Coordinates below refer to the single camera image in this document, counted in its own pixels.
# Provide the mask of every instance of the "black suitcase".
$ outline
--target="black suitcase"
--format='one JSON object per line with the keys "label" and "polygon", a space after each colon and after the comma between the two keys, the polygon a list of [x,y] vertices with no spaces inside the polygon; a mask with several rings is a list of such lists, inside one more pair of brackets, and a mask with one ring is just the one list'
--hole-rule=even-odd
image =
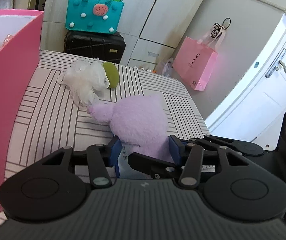
{"label": "black suitcase", "polygon": [[115,34],[68,31],[64,53],[120,63],[125,50],[123,37]]}

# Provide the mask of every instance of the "teal handbag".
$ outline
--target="teal handbag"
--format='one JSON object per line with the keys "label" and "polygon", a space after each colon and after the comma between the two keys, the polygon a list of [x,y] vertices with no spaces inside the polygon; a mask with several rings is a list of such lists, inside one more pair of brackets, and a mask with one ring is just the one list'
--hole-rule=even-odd
{"label": "teal handbag", "polygon": [[70,31],[116,32],[122,0],[68,0],[65,27]]}

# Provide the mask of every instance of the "bed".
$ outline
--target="bed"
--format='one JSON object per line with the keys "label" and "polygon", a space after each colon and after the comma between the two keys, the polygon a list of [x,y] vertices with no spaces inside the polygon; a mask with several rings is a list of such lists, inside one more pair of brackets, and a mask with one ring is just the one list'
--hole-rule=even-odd
{"label": "bed", "polygon": [[[3,72],[8,71],[6,75],[0,76],[0,83],[4,88],[12,87],[0,90],[0,97],[4,97],[5,105],[8,106],[6,111],[0,107],[0,137],[4,140],[3,144],[0,143],[0,152],[5,151],[5,174],[1,175],[1,181],[60,147],[72,146],[76,151],[84,150],[92,144],[108,143],[112,138],[109,126],[96,123],[84,109],[73,103],[69,88],[57,83],[59,74],[80,57],[53,51],[39,51],[42,12],[31,12],[33,11],[22,12],[33,14],[30,16],[31,19],[24,20],[24,24],[30,21],[26,25],[28,27],[24,27],[0,49],[0,69]],[[15,56],[18,49],[22,52],[20,57]],[[115,65],[120,74],[119,85],[114,90],[101,91],[99,100],[115,103],[133,95],[159,94],[168,119],[168,135],[174,134],[178,138],[190,139],[203,138],[205,134],[209,134],[192,98],[178,80],[124,65]],[[25,72],[24,76],[18,79],[8,67],[15,68],[20,74]],[[211,169],[213,167],[203,166],[204,171]],[[0,171],[3,174],[4,167],[1,166]],[[116,177],[113,168],[108,168],[108,171],[112,178]],[[84,182],[89,182],[87,168],[77,166],[75,173]],[[5,220],[4,213],[0,212],[0,224]]]}

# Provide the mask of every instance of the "white door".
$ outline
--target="white door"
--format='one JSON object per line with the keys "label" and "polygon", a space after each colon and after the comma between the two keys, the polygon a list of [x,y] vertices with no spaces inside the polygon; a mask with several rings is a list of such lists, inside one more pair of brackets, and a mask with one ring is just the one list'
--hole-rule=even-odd
{"label": "white door", "polygon": [[[286,55],[282,61],[286,65]],[[258,137],[286,107],[286,73],[281,66],[279,69],[270,78],[263,73],[256,86],[211,133],[246,141]]]}
{"label": "white door", "polygon": [[278,144],[285,112],[286,108],[253,142],[260,145],[264,150],[274,150]]}

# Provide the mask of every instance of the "white wall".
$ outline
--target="white wall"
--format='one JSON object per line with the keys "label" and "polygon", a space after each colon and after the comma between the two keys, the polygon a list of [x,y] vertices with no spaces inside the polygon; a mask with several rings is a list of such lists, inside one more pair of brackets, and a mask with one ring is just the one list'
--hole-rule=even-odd
{"label": "white wall", "polygon": [[[63,52],[67,33],[65,18],[68,0],[46,0],[41,36],[41,49]],[[126,48],[121,64],[127,65],[140,32],[155,0],[123,0],[124,8],[117,31]]]}
{"label": "white wall", "polygon": [[15,35],[33,19],[30,15],[0,15],[0,49],[9,33]]}
{"label": "white wall", "polygon": [[285,112],[286,108],[253,142],[260,145],[265,150],[274,150],[278,143]]}
{"label": "white wall", "polygon": [[222,23],[227,17],[232,20],[205,91],[188,89],[204,119],[253,65],[282,15],[280,9],[258,0],[203,0],[181,42],[185,36],[199,39],[215,22]]}

